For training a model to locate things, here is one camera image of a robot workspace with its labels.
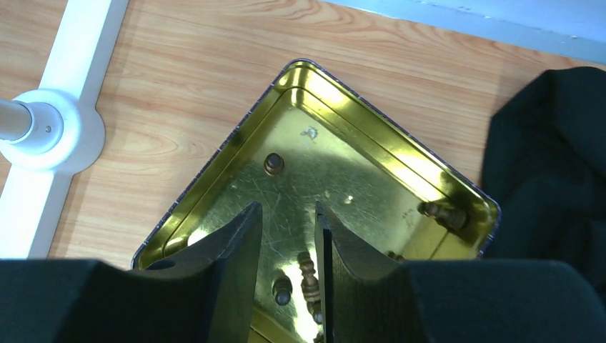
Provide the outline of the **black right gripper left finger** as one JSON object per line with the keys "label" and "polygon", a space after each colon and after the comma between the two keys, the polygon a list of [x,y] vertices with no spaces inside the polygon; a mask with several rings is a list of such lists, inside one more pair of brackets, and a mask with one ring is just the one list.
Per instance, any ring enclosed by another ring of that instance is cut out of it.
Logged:
{"label": "black right gripper left finger", "polygon": [[1,262],[3,342],[246,342],[262,206],[143,270],[93,259]]}

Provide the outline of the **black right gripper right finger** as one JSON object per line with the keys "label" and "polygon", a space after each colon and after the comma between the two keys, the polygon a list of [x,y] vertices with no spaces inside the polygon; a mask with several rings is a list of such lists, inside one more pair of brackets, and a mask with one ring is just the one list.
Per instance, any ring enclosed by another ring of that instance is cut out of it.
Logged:
{"label": "black right gripper right finger", "polygon": [[396,262],[315,207],[326,342],[603,342],[605,308],[569,265]]}

